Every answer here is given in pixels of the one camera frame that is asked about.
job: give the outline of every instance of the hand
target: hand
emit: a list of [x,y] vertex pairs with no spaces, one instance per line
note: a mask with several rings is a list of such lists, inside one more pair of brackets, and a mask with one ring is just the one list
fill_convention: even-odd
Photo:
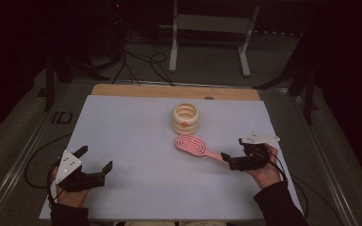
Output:
[[[270,153],[277,156],[278,150],[274,147],[272,147],[269,144],[264,144],[266,148],[269,150]],[[270,161],[272,161],[273,164],[277,164],[277,159],[274,155],[270,154]],[[264,189],[268,186],[271,186],[277,182],[281,181],[280,173],[278,169],[276,169],[271,164],[267,164],[262,169],[256,169],[256,170],[247,170],[247,173],[251,174],[251,176],[255,179],[258,186],[261,189]]]
[[[55,167],[52,171],[52,178],[56,178],[58,174],[58,167]],[[63,190],[60,186],[57,186],[58,194],[58,204],[64,204],[76,208],[82,208],[84,206],[84,201],[87,198],[90,189],[77,191],[77,192],[67,192]]]

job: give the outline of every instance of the stacked rings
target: stacked rings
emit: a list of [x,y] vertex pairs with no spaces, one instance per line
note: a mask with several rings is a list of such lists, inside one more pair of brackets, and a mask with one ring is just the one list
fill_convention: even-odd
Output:
[[176,134],[194,134],[198,129],[199,110],[193,104],[183,103],[173,109],[173,130]]

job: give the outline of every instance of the pink hairbrush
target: pink hairbrush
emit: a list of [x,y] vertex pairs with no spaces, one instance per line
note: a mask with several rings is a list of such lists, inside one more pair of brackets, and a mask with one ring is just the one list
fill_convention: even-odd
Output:
[[226,163],[222,160],[219,153],[211,152],[204,140],[194,135],[181,135],[175,140],[175,146],[183,151],[192,153],[196,156],[209,156],[220,162]]

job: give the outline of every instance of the gray floor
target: gray floor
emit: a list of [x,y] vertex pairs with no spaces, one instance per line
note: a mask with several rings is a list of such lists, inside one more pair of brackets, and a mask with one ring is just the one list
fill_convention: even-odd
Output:
[[[180,41],[177,71],[167,74],[177,86],[249,89],[278,76],[297,41],[284,36],[258,37],[254,34],[247,53],[252,76],[245,78],[241,75],[237,42],[184,39]],[[169,56],[170,44],[165,38],[155,42],[134,38],[125,49],[147,56],[156,53]],[[168,86],[148,63],[131,56],[126,57],[126,62],[134,79],[143,85]],[[163,63],[166,71],[168,62],[169,59]],[[102,75],[113,78],[120,66],[116,65]],[[130,71],[123,70],[116,84],[130,84],[129,78]],[[95,84],[102,83],[83,75],[78,75],[72,84],[57,83],[56,104],[50,112],[44,113],[45,100],[37,97],[40,88],[44,87],[43,81],[44,72],[41,72],[36,77],[36,86],[0,125],[0,225],[50,225],[50,222],[38,219],[46,194],[43,189],[33,188],[25,182],[25,161],[42,148],[29,166],[28,178],[43,186],[49,165],[60,156],[70,139],[68,135],[75,127],[85,98]],[[310,225],[341,225],[334,209],[344,225],[362,225],[362,169],[348,141],[322,99],[320,89],[315,93],[314,125],[307,125],[301,114],[300,99],[285,94],[289,82],[260,92],[260,97],[269,110],[275,132],[282,138],[280,145],[289,171],[310,185],[297,182],[307,196],[307,221]],[[70,124],[52,124],[55,111],[72,112],[74,118]],[[304,196],[301,192],[298,196],[305,209]],[[264,225],[264,222],[237,222],[237,225]]]

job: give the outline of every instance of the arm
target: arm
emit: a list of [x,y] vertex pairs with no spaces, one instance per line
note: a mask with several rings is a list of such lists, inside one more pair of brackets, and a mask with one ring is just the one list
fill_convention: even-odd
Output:
[[[270,160],[277,164],[278,150],[266,144],[271,154]],[[262,169],[246,171],[262,189],[254,199],[258,203],[268,226],[307,225],[304,216],[295,206],[288,191],[288,182],[281,182],[278,169],[267,164]]]
[[[53,172],[53,178],[58,173],[58,167]],[[57,186],[58,203],[52,205],[51,219],[53,226],[88,226],[88,209],[83,208],[84,201],[90,190],[67,192]]]

